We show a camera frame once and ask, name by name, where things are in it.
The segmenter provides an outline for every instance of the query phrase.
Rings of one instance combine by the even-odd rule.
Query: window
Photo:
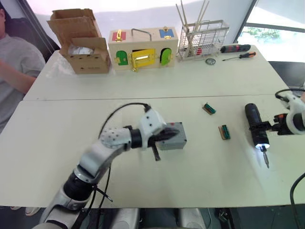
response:
[[[304,7],[304,0],[258,0],[238,42],[257,46],[268,61],[305,62]]]

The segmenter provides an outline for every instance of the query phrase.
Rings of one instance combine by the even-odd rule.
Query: white robotic arm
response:
[[[261,122],[250,127],[251,130],[257,131],[277,131],[278,135],[304,135],[305,134],[305,103],[289,90],[278,91],[275,96],[281,100],[285,108],[290,110],[289,113],[278,114],[274,116],[274,125],[269,122]]]
[[[35,229],[77,228],[84,219],[80,213],[84,212],[93,188],[116,156],[131,148],[155,147],[156,141],[170,139],[179,133],[176,129],[165,128],[165,121],[152,108],[146,107],[145,111],[138,129],[130,126],[103,130],[99,140],[82,155],[79,164],[45,209],[40,224]]]

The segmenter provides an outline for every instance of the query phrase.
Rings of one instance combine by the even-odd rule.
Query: white table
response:
[[[109,74],[75,75],[67,61],[55,52],[24,100],[138,99],[198,96],[274,94],[287,86],[255,46],[257,56],[177,62],[173,68],[115,71]]]
[[[0,205],[45,207],[93,143],[107,114],[134,100],[21,102],[0,135]],[[287,112],[271,95],[169,98],[150,103],[169,122],[183,122],[184,150],[131,150],[112,164],[106,207],[243,207],[289,204],[289,189],[304,172],[304,136],[269,133],[270,169],[251,142],[244,106],[257,104],[262,120]],[[209,102],[217,112],[208,115]],[[116,114],[109,126],[136,125],[140,107]],[[227,124],[231,140],[220,138]],[[100,183],[104,189],[105,179]],[[295,191],[304,203],[305,183]],[[97,195],[97,206],[100,195]]]

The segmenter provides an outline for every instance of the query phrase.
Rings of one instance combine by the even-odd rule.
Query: wire rack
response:
[[[218,53],[223,45],[229,26],[223,21],[202,21],[183,26],[179,43],[182,60],[202,58]]]

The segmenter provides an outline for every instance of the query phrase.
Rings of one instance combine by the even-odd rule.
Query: gray cube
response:
[[[176,128],[179,130],[179,134],[175,137],[172,137],[169,140],[156,142],[156,146],[160,150],[170,150],[170,149],[183,149],[185,146],[187,139],[185,135],[185,131],[182,123],[166,123],[167,127]]]

